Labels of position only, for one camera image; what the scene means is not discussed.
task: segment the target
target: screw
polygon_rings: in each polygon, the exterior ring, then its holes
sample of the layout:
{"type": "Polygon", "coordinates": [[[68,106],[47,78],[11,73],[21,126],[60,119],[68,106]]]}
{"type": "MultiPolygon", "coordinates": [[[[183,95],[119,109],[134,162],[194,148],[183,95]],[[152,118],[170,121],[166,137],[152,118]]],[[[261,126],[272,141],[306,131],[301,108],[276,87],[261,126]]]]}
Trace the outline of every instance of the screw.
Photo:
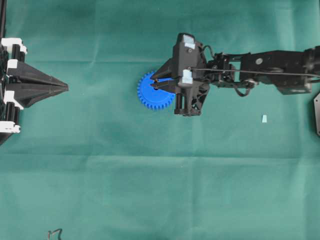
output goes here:
{"type": "Polygon", "coordinates": [[[262,58],[258,58],[257,60],[255,60],[255,64],[260,65],[263,61],[264,60],[262,58]]]}

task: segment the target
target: blue gear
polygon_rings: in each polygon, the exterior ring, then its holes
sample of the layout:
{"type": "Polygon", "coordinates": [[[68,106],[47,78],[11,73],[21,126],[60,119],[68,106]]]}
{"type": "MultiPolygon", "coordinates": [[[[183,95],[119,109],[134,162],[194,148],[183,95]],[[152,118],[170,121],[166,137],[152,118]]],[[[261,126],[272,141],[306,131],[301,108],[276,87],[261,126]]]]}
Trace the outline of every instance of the blue gear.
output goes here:
{"type": "MultiPolygon", "coordinates": [[[[142,104],[148,109],[161,110],[170,106],[175,99],[175,94],[163,91],[161,89],[155,90],[150,84],[154,81],[151,76],[155,72],[149,72],[141,78],[137,87],[137,94],[142,104]]],[[[171,78],[159,79],[159,82],[169,81],[171,78]]]]}

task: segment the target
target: green tabletop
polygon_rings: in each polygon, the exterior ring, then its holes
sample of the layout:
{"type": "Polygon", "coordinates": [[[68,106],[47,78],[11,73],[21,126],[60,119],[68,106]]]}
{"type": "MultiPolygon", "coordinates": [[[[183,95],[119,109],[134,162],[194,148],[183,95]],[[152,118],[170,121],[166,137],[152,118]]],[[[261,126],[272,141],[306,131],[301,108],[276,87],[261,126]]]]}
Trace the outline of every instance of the green tabletop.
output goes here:
{"type": "Polygon", "coordinates": [[[180,32],[215,52],[303,51],[320,45],[319,1],[8,1],[6,37],[69,92],[0,147],[1,240],[320,238],[320,85],[212,86],[201,116],[151,111],[137,83],[180,32]]]}

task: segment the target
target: robotic arm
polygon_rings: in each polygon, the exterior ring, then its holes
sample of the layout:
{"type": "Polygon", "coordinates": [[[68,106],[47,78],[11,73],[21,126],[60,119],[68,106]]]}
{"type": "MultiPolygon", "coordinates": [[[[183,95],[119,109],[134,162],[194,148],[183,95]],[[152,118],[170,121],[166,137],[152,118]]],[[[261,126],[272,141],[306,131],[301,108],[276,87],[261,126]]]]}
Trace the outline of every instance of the robotic arm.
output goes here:
{"type": "Polygon", "coordinates": [[[193,35],[179,33],[172,58],[151,79],[154,89],[176,94],[174,114],[198,116],[211,84],[234,89],[240,97],[247,96],[259,83],[273,84],[284,95],[311,93],[312,83],[320,82],[320,46],[303,52],[213,54],[209,45],[204,46],[193,35]],[[204,54],[206,48],[210,61],[204,54]],[[240,69],[235,69],[232,62],[240,62],[240,69]],[[235,72],[240,72],[238,81],[235,72]],[[159,81],[165,78],[172,80],[159,81]]]}

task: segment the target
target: black cable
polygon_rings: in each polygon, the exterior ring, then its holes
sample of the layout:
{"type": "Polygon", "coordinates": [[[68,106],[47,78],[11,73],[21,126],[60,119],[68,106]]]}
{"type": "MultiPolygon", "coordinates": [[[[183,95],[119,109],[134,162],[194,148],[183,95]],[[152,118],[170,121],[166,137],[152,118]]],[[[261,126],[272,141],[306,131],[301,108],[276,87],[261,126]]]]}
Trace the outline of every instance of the black cable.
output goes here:
{"type": "Polygon", "coordinates": [[[48,231],[48,240],[50,240],[50,236],[53,236],[56,233],[58,233],[58,240],[61,240],[62,228],[58,228],[54,231],[48,231]]]}
{"type": "Polygon", "coordinates": [[[240,97],[245,97],[249,95],[251,88],[246,88],[245,93],[240,92],[237,87],[235,87],[234,90],[240,97]]]}
{"type": "MultiPolygon", "coordinates": [[[[319,78],[320,75],[309,73],[291,73],[291,72],[271,72],[271,71],[247,71],[239,69],[212,69],[212,68],[191,68],[191,70],[198,71],[212,71],[212,72],[239,72],[247,74],[265,74],[265,75],[286,75],[286,76],[305,76],[311,78],[319,78]]],[[[311,83],[320,83],[320,80],[311,80],[311,83]]]]}
{"type": "Polygon", "coordinates": [[[212,50],[211,46],[210,45],[205,45],[203,48],[202,48],[202,52],[204,52],[206,50],[206,48],[208,48],[210,50],[210,55],[213,59],[215,59],[215,55],[214,55],[214,51],[212,50]]]}

